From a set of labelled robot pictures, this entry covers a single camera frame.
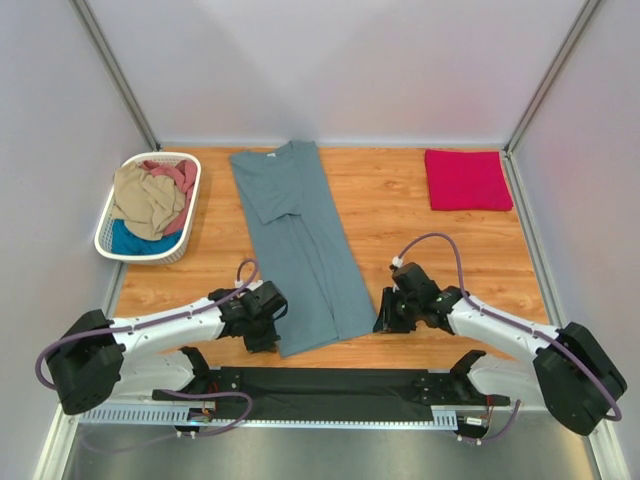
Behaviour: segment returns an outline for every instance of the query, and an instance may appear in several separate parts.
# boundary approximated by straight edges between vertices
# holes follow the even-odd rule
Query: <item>gray t-shirt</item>
[[[276,321],[285,357],[370,333],[375,312],[313,142],[232,155],[262,278],[289,302]]]

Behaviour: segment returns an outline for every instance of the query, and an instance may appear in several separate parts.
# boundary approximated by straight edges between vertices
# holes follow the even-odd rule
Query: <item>white cable tray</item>
[[[216,418],[211,422],[189,420],[189,408],[183,405],[127,405],[105,404],[85,412],[81,424],[176,425],[219,427],[233,419]],[[362,422],[318,420],[245,420],[247,427],[280,428],[344,428],[368,430],[456,430],[458,422],[454,410],[433,411],[432,421],[418,422]]]

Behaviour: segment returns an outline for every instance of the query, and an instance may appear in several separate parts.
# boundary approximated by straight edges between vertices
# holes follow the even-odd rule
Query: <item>laundry basket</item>
[[[146,160],[152,160],[157,163],[164,163],[167,165],[177,165],[182,160],[191,160],[197,167],[196,181],[193,186],[193,195],[191,197],[191,203],[189,204],[189,212],[187,213],[187,219],[182,230],[182,235],[173,247],[164,253],[158,253],[155,255],[118,255],[111,253],[111,242],[113,241],[113,218],[111,218],[111,210],[115,205],[115,196],[113,193],[113,187],[109,194],[107,204],[102,211],[102,217],[100,218],[100,224],[96,231],[94,243],[96,249],[103,257],[110,258],[112,260],[119,260],[125,263],[135,263],[138,265],[164,265],[167,263],[176,262],[187,251],[187,244],[189,243],[189,236],[191,235],[191,227],[193,225],[193,218],[196,211],[196,204],[198,203],[198,194],[200,193],[200,173],[202,168],[200,162],[193,155],[187,153],[174,153],[174,152],[153,152],[142,153],[131,157],[124,164],[136,163],[141,164]]]

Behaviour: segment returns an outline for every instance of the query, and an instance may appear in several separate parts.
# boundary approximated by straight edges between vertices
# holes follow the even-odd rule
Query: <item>metal floor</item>
[[[500,427],[508,412],[494,412]],[[171,427],[80,426],[99,448],[135,445]],[[448,432],[244,427],[208,439],[175,439],[120,455],[76,444],[65,480],[562,479],[599,478],[583,439],[550,415],[523,412],[506,437],[480,447]]]

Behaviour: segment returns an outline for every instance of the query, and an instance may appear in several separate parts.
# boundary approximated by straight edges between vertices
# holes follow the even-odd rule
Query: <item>beige shirt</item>
[[[131,233],[145,240],[160,240],[165,227],[185,207],[186,195],[172,178],[154,177],[134,163],[116,171],[114,194],[112,218],[124,220]]]

